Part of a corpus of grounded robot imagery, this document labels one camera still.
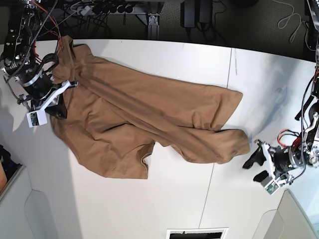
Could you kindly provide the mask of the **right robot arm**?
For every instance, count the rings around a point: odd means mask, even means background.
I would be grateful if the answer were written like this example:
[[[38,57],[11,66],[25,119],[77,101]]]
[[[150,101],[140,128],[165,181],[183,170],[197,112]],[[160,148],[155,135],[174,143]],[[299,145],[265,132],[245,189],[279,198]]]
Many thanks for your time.
[[[59,64],[60,32],[53,53],[39,58],[36,41],[47,20],[52,20],[54,7],[44,9],[38,0],[4,1],[9,6],[8,32],[0,56],[0,69],[8,85],[15,79],[26,94],[14,94],[17,104],[24,105],[32,126],[40,125],[40,119],[51,115],[59,120],[67,118],[63,93],[77,86],[77,82],[55,82],[53,70]]]

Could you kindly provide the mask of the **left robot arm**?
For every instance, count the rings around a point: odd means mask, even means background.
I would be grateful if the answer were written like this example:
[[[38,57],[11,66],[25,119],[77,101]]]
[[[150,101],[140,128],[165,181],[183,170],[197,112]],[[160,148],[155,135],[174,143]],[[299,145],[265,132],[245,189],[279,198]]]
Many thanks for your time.
[[[283,129],[277,136],[279,146],[273,147],[259,139],[258,148],[244,163],[249,169],[255,162],[267,164],[268,170],[257,174],[253,181],[259,182],[270,194],[280,187],[292,184],[301,177],[307,167],[319,166],[319,46],[316,46],[314,76],[303,94],[301,110],[295,120],[301,123],[301,132]]]

